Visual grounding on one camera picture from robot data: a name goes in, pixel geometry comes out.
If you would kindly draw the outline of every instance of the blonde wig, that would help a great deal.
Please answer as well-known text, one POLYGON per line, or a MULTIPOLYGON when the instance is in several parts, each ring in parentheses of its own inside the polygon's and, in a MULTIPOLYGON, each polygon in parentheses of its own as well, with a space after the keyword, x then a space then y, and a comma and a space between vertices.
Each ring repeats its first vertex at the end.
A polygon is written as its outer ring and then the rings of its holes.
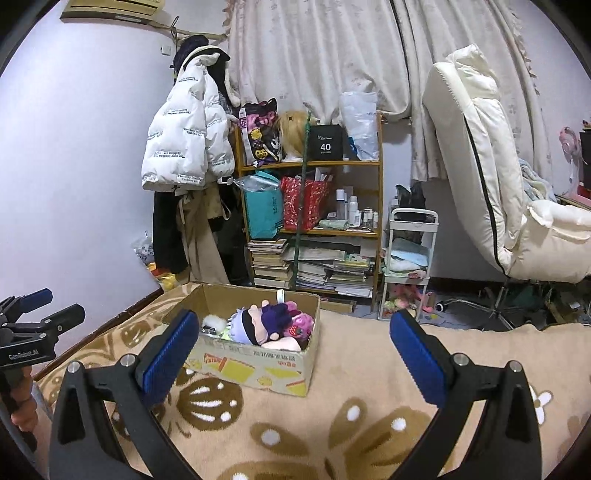
MULTIPOLYGON (((287 158, 302 158, 307 118, 307 112, 300 110, 288 110, 279 116, 281 145, 287 158)), ((316 123, 316 119, 310 119, 310 125, 316 125, 316 123)))

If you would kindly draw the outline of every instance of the book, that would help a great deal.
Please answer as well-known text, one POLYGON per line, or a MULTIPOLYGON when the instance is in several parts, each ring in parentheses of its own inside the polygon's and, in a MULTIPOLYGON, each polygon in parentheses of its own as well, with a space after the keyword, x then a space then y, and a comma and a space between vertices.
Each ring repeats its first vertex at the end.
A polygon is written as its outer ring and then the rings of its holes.
POLYGON ((290 269, 288 264, 284 265, 267 265, 267 264, 258 264, 253 263, 252 268, 266 268, 267 270, 277 270, 277 271, 287 271, 290 269))
POLYGON ((287 242, 287 238, 277 238, 275 240, 251 240, 250 242, 248 242, 248 246, 251 246, 251 245, 269 245, 269 246, 283 245, 285 242, 287 242))
POLYGON ((283 246, 278 250, 267 250, 264 248, 248 248, 248 251, 252 254, 261 254, 261 255, 281 255, 287 249, 287 245, 283 246))
MULTIPOLYGON (((290 247, 283 255, 283 260, 293 261, 296 249, 290 247)), ((343 260, 345 252, 343 250, 332 250, 330 248, 300 248, 300 260, 343 260)))
POLYGON ((374 284, 373 277, 367 277, 363 281, 359 281, 359 280, 358 281, 333 280, 332 278, 329 278, 328 280, 326 280, 324 282, 324 285, 336 287, 337 289, 340 287, 344 287, 344 288, 370 288, 371 289, 373 284, 374 284))
POLYGON ((310 275, 307 273, 300 273, 297 274, 298 280, 305 280, 309 283, 314 283, 317 285, 324 285, 324 276, 320 277, 318 275, 310 275))
POLYGON ((326 285, 316 285, 314 283, 309 283, 305 280, 296 280, 295 284, 298 287, 303 287, 303 288, 312 288, 314 290, 325 290, 325 291, 335 291, 334 287, 328 287, 326 285))
POLYGON ((367 258, 362 257, 359 254, 349 254, 344 258, 335 258, 333 262, 335 267, 346 267, 346 268, 369 268, 370 262, 367 258))
POLYGON ((357 275, 363 277, 368 271, 368 268, 345 268, 345 267, 338 267, 333 265, 332 263, 324 263, 324 262, 316 262, 317 265, 321 265, 326 269, 326 271, 334 271, 340 273, 346 273, 349 275, 357 275))
POLYGON ((268 270, 266 268, 255 268, 255 275, 257 277, 271 277, 276 280, 289 280, 293 272, 282 270, 268 270))
POLYGON ((283 267, 287 265, 279 255, 265 255, 264 257, 253 255, 252 263, 259 265, 274 265, 276 267, 283 267))
POLYGON ((346 273, 333 273, 330 276, 331 280, 342 280, 342 281, 365 281, 366 277, 364 274, 362 275, 350 275, 346 273))
POLYGON ((309 273, 309 274, 313 274, 313 275, 326 276, 326 268, 321 265, 316 265, 313 263, 298 262, 297 271, 298 271, 298 273, 305 272, 305 273, 309 273))
POLYGON ((290 288, 289 281, 275 280, 273 278, 255 277, 255 285, 258 287, 290 288))
POLYGON ((370 299, 374 290, 372 288, 337 287, 335 291, 340 295, 370 299))

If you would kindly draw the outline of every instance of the white rolling cart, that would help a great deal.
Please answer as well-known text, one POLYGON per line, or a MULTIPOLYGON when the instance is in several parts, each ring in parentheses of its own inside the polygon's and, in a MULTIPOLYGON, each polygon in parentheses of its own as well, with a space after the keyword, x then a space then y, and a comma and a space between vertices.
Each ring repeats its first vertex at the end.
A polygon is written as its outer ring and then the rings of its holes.
POLYGON ((433 251, 435 250, 435 240, 437 238, 437 229, 439 228, 439 215, 437 212, 433 212, 432 210, 423 210, 417 208, 396 208, 390 212, 390 237, 388 241, 388 252, 386 254, 386 258, 384 259, 384 291, 382 292, 382 301, 379 305, 379 312, 378 312, 378 320, 390 320, 390 318, 384 316, 384 303, 386 301, 386 294, 388 292, 389 284, 406 284, 406 285, 417 285, 419 288, 422 287, 422 295, 421 301, 417 309, 417 319, 418 316, 423 311, 423 302, 425 298, 425 293, 427 292, 427 284, 429 283, 429 278, 431 274, 431 265, 433 263, 433 251), (430 215, 435 218, 434 223, 424 223, 424 222, 403 222, 401 220, 396 220, 396 215, 399 213, 423 213, 426 215, 430 215), (412 279, 408 278, 406 275, 400 275, 396 272, 392 272, 389 270, 390 259, 392 254, 392 241, 394 240, 394 231, 410 231, 410 232, 424 232, 423 239, 421 244, 424 247, 427 247, 429 250, 428 253, 428 264, 427 264, 427 274, 422 279, 412 279))

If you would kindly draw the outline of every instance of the plush doll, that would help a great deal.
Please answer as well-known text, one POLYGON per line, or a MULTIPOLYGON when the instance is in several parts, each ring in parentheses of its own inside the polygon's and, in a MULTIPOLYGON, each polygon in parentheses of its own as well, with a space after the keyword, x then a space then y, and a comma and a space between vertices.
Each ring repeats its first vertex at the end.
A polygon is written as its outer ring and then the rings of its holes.
POLYGON ((270 305, 267 300, 262 301, 262 324, 266 328, 269 340, 279 340, 284 336, 285 328, 291 323, 291 313, 297 308, 293 301, 270 305))
POLYGON ((271 350, 289 350, 290 352, 301 352, 301 346, 299 342, 295 338, 289 336, 285 336, 279 340, 275 340, 274 342, 272 341, 263 343, 262 347, 271 350))
POLYGON ((312 334, 314 327, 314 319, 307 313, 299 310, 290 310, 291 323, 283 331, 284 336, 297 338, 299 340, 307 340, 312 334))
POLYGON ((213 328, 225 340, 262 345, 283 337, 283 330, 291 322, 290 308, 293 310, 295 305, 294 302, 270 305, 267 300, 263 300, 262 308, 251 305, 248 309, 238 309, 229 320, 207 315, 203 319, 203 326, 213 328))

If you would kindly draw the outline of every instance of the towel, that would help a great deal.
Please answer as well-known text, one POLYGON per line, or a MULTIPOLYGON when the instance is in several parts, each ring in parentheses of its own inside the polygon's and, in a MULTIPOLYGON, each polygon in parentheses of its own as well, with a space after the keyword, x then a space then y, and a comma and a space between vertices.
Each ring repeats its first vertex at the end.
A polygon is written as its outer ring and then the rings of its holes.
POLYGON ((519 159, 519 165, 521 166, 521 176, 523 177, 523 191, 529 199, 527 202, 528 205, 536 200, 550 200, 551 202, 558 203, 549 181, 541 178, 530 167, 530 164, 522 158, 519 159))

